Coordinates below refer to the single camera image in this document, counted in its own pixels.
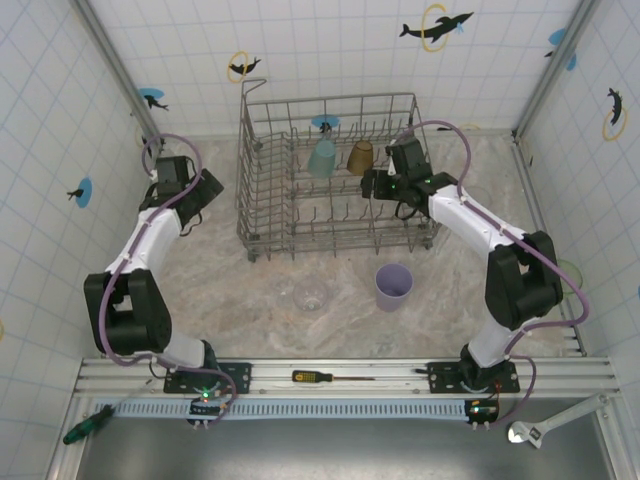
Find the amber textured plastic cup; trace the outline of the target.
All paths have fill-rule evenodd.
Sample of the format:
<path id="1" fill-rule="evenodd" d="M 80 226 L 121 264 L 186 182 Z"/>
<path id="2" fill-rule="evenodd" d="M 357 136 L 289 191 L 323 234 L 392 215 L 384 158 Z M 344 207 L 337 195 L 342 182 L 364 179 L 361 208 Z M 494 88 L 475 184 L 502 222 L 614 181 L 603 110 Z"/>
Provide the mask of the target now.
<path id="1" fill-rule="evenodd" d="M 348 161 L 347 170 L 354 176 L 363 176 L 373 167 L 373 145 L 366 140 L 359 140 L 353 146 Z"/>

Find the teal plastic cup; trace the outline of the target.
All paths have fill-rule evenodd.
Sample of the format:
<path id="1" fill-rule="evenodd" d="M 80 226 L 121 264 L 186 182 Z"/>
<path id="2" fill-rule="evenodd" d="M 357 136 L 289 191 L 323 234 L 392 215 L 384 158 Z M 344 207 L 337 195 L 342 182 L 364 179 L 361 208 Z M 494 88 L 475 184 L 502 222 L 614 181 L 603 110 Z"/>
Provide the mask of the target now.
<path id="1" fill-rule="evenodd" d="M 307 171 L 314 178 L 329 178 L 334 171 L 335 160 L 335 144 L 329 139 L 319 140 L 309 157 Z"/>

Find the lavender plastic cup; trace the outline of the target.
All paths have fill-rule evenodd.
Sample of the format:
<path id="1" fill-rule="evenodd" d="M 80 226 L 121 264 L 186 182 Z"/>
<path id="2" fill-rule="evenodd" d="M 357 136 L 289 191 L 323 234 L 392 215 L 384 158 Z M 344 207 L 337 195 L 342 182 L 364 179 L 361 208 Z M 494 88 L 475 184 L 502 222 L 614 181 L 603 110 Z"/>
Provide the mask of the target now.
<path id="1" fill-rule="evenodd" d="M 385 312 L 394 312 L 403 304 L 413 289 L 411 271 L 399 263 L 381 266 L 375 274 L 376 305 Z"/>

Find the blue oval black fish sticker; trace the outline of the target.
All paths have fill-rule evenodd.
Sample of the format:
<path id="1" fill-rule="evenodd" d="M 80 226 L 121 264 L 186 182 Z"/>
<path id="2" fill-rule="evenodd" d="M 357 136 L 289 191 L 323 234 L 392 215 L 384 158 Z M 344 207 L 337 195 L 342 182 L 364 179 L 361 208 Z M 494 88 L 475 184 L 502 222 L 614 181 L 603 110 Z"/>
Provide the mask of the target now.
<path id="1" fill-rule="evenodd" d="M 323 114 L 311 119 L 311 124 L 324 136 L 329 136 L 340 124 L 340 118 L 334 115 Z"/>

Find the blue oval shark sticker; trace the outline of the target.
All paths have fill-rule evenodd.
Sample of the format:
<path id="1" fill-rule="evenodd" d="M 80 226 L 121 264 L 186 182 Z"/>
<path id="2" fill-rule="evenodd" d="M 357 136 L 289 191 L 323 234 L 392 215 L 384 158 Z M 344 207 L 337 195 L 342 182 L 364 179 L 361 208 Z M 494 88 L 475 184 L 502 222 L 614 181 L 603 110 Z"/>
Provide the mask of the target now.
<path id="1" fill-rule="evenodd" d="M 169 110 L 169 106 L 167 104 L 161 103 L 161 100 L 165 97 L 165 93 L 162 90 L 152 87 L 143 87 L 139 88 L 138 92 L 146 102 L 149 109 Z"/>

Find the blue oval diver sticker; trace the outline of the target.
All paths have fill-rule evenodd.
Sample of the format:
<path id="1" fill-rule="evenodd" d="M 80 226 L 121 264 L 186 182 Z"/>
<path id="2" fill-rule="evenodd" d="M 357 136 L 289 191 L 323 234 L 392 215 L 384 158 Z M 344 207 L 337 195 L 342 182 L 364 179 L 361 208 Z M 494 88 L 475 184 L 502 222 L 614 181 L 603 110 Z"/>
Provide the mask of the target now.
<path id="1" fill-rule="evenodd" d="M 89 205 L 92 194 L 93 183 L 89 177 L 83 178 L 74 190 L 66 193 L 68 200 L 73 200 L 81 209 L 84 209 Z"/>

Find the clear round glass bowl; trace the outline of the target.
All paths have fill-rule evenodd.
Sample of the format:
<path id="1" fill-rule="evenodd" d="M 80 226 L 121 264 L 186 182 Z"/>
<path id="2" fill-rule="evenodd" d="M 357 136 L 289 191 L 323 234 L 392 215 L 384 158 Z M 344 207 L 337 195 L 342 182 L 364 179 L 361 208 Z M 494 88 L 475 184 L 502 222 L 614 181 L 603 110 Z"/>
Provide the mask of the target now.
<path id="1" fill-rule="evenodd" d="M 294 304 L 305 312 L 321 310 L 326 305 L 328 298 L 325 284 L 314 278 L 301 280 L 293 290 Z"/>

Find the black and yellow screwdriver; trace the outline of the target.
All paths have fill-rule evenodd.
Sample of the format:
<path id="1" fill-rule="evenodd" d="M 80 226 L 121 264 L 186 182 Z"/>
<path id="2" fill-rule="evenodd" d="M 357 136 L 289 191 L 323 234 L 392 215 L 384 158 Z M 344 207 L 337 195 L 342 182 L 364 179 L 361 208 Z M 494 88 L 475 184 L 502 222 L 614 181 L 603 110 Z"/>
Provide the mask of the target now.
<path id="1" fill-rule="evenodd" d="M 338 381 L 374 381 L 374 378 L 365 376 L 336 376 L 320 371 L 294 370 L 291 375 L 291 380 L 294 383 L 319 384 Z"/>

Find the silver adjustable wrench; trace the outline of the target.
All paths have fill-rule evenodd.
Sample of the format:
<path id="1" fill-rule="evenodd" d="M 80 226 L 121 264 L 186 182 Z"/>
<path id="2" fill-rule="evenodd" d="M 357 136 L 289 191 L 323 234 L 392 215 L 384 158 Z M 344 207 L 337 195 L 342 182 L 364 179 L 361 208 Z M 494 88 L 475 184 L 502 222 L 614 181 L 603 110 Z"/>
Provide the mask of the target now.
<path id="1" fill-rule="evenodd" d="M 507 432 L 508 441 L 512 444 L 530 443 L 536 449 L 540 449 L 543 438 L 548 432 L 601 410 L 608 406 L 609 403 L 609 397 L 604 393 L 600 393 L 543 421 L 536 423 L 524 421 L 513 422 Z"/>

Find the aluminium frame post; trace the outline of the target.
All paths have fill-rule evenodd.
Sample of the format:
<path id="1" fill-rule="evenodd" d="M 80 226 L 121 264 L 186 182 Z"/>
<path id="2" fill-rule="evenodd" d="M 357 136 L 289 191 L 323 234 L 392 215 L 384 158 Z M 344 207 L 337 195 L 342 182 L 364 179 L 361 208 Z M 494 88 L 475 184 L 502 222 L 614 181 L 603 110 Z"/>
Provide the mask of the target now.
<path id="1" fill-rule="evenodd" d="M 577 7 L 565 33 L 555 46 L 550 57 L 550 63 L 544 71 L 539 82 L 529 99 L 516 128 L 512 131 L 512 137 L 519 144 L 533 126 L 544 103 L 551 94 L 557 80 L 566 70 L 566 65 L 576 52 L 581 37 L 589 26 L 593 16 L 597 12 L 603 0 L 579 0 Z"/>
<path id="2" fill-rule="evenodd" d="M 150 139 L 158 135 L 160 131 L 151 116 L 146 101 L 140 95 L 90 0 L 69 0 L 69 3 L 125 97 L 131 114 L 138 121 L 145 138 Z"/>

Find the aluminium mounting rail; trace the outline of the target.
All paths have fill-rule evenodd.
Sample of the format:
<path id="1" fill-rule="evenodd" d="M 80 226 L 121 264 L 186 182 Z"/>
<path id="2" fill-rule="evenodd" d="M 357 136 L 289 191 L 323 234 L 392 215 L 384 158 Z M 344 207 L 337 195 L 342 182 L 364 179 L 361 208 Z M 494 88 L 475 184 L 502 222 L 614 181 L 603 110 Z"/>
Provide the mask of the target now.
<path id="1" fill-rule="evenodd" d="M 430 394 L 427 376 L 416 372 L 427 359 L 250 359 L 249 392 L 242 398 L 412 398 Z M 534 381 L 533 399 L 586 398 L 597 393 L 620 394 L 610 362 L 605 358 L 538 358 L 536 370 L 525 360 L 514 362 L 521 391 L 501 393 L 503 399 L 519 399 Z M 374 381 L 294 383 L 294 370 L 320 371 L 336 376 L 373 377 Z M 164 382 L 145 364 L 120 367 L 106 359 L 84 360 L 74 395 L 77 397 L 122 398 L 152 379 L 142 392 L 145 398 L 164 398 Z"/>

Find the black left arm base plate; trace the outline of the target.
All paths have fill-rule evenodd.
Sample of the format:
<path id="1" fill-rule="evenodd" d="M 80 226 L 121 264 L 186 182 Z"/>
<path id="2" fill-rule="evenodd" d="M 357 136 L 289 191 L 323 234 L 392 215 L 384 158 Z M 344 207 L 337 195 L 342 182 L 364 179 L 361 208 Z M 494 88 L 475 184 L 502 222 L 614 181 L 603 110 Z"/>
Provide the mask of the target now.
<path id="1" fill-rule="evenodd" d="M 248 362 L 220 362 L 219 368 L 227 374 L 236 385 L 238 394 L 249 392 L 252 364 Z M 168 372 L 163 386 L 166 394 L 200 394 L 225 390 L 231 392 L 229 382 L 219 375 L 195 373 L 178 370 Z"/>

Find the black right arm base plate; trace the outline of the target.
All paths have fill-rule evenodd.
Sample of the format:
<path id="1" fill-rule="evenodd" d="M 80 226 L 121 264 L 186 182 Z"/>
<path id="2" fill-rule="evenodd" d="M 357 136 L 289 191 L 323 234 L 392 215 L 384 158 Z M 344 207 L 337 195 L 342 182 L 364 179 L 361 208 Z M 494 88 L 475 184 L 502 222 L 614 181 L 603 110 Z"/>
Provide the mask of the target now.
<path id="1" fill-rule="evenodd" d="M 516 366 L 503 361 L 489 368 L 473 363 L 430 362 L 426 365 L 430 392 L 434 394 L 493 394 L 519 393 L 521 391 Z"/>

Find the green handled screwdriver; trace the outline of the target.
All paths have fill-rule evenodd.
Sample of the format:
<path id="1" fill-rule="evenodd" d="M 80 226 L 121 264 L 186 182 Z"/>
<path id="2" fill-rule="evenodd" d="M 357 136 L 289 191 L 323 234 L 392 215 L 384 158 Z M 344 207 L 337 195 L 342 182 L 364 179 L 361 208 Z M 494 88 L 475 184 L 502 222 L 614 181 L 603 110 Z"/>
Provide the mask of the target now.
<path id="1" fill-rule="evenodd" d="M 81 422 L 71 428 L 63 437 L 62 442 L 65 446 L 72 445 L 76 442 L 84 440 L 93 432 L 99 430 L 115 413 L 116 407 L 129 400 L 134 395 L 142 392 L 148 385 L 152 383 L 152 379 L 147 380 L 140 388 L 133 393 L 120 399 L 116 403 L 105 404 L 97 413 L 86 417 Z"/>

